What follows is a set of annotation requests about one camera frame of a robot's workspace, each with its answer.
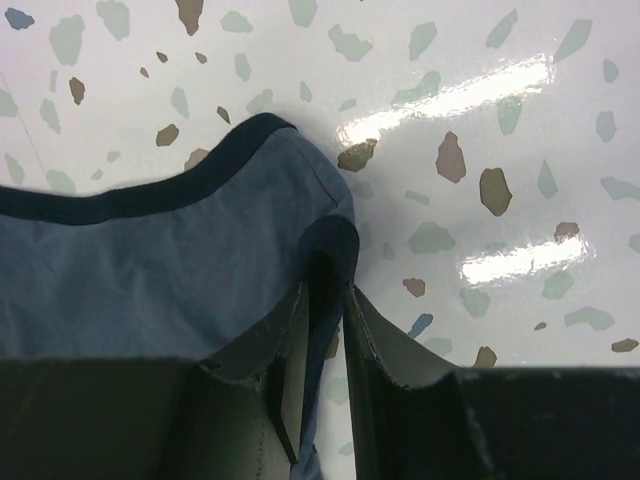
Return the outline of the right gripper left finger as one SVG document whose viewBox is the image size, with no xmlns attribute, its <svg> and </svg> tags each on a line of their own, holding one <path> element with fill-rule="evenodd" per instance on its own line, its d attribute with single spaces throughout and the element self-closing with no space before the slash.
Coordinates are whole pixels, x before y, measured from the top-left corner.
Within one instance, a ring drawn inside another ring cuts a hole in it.
<svg viewBox="0 0 640 480">
<path fill-rule="evenodd" d="M 300 459 L 308 291 L 215 355 L 5 359 L 5 479 L 285 479 Z"/>
</svg>

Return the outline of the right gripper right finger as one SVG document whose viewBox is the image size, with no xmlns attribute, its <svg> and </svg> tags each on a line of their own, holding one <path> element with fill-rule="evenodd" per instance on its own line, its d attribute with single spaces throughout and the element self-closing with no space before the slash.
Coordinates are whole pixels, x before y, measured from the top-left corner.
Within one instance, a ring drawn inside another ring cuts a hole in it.
<svg viewBox="0 0 640 480">
<path fill-rule="evenodd" d="M 635 368 L 463 368 L 346 292 L 360 479 L 635 479 Z"/>
</svg>

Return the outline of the blue tank top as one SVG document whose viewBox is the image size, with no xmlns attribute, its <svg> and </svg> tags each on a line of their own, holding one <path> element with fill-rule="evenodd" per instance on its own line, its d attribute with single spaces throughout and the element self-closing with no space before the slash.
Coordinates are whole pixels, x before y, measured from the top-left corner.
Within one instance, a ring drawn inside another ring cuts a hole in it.
<svg viewBox="0 0 640 480">
<path fill-rule="evenodd" d="M 309 288 L 295 479 L 314 440 L 324 359 L 357 265 L 354 200 L 331 161 L 271 114 L 192 169 L 88 197 L 1 191 L 1 354 L 203 359 Z"/>
</svg>

